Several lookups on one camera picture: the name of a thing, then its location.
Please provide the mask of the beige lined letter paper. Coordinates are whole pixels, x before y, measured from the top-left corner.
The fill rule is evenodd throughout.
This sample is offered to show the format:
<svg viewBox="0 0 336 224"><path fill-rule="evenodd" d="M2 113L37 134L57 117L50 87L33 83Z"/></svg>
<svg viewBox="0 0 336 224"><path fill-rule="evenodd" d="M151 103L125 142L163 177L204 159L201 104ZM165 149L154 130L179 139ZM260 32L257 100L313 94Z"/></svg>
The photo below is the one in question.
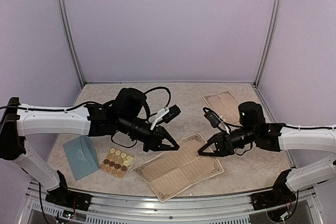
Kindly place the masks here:
<svg viewBox="0 0 336 224"><path fill-rule="evenodd" d="M200 132L193 133L178 142L177 151L165 151L132 171L150 186L161 203L166 202L224 172L218 158L198 155L205 143Z"/></svg>

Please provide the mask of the teal blue envelope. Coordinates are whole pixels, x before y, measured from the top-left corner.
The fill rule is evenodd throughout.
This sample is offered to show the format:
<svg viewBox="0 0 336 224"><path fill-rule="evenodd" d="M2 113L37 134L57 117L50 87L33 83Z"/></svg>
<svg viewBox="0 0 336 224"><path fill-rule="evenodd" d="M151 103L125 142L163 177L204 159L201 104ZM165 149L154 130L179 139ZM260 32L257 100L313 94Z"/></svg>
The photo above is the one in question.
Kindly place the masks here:
<svg viewBox="0 0 336 224"><path fill-rule="evenodd" d="M63 144L75 180L80 180L99 169L96 150L91 138L79 136Z"/></svg>

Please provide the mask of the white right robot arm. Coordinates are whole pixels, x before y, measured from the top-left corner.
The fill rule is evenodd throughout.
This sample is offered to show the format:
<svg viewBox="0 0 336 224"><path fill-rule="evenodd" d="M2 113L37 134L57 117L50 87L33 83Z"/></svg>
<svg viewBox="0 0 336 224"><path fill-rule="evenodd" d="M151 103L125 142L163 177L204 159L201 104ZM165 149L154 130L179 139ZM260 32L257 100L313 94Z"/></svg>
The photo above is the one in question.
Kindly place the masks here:
<svg viewBox="0 0 336 224"><path fill-rule="evenodd" d="M248 101L238 106L240 126L227 133L214 134L198 150L202 156L226 157L246 145L271 151L311 150L330 156L307 166L282 172L269 192L273 205L281 204L289 192L335 178L335 126L302 127L284 123L266 123L262 106Z"/></svg>

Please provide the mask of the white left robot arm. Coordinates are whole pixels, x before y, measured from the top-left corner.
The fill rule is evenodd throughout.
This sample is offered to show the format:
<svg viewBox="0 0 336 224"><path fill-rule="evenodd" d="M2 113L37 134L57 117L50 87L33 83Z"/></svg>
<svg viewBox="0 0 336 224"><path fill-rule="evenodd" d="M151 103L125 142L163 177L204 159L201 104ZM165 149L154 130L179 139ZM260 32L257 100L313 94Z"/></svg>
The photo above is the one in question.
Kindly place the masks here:
<svg viewBox="0 0 336 224"><path fill-rule="evenodd" d="M150 109L145 92L123 88L116 98L104 104L87 101L72 108L43 107L20 103L10 98L1 119L1 158L18 164L47 192L66 206L73 201L64 175L54 170L28 145L26 136L34 134L75 134L88 137L110 136L117 132L143 144L143 151L177 151L180 147L160 126L180 114L177 105L166 105L149 123Z"/></svg>

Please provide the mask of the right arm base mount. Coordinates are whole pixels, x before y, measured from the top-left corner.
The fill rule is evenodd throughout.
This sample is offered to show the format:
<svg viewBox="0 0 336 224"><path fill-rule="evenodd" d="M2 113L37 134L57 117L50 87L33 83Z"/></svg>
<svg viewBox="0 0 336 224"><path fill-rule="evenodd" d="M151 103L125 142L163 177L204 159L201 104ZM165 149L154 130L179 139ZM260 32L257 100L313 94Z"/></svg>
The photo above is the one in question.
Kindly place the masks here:
<svg viewBox="0 0 336 224"><path fill-rule="evenodd" d="M280 206L297 199L295 191L291 191L286 185L287 176L290 171L291 169L281 172L271 190L251 195L254 210Z"/></svg>

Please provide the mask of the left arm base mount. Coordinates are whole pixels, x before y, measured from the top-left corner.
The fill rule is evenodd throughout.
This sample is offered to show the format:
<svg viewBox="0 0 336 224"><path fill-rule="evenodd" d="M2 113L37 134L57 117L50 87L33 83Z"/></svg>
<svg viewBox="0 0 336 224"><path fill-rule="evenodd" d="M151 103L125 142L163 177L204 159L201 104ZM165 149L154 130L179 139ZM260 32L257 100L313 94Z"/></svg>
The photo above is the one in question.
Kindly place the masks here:
<svg viewBox="0 0 336 224"><path fill-rule="evenodd" d="M46 201L73 210L88 211L92 196L69 190L64 175L59 170L57 174L59 185L56 189L47 191Z"/></svg>

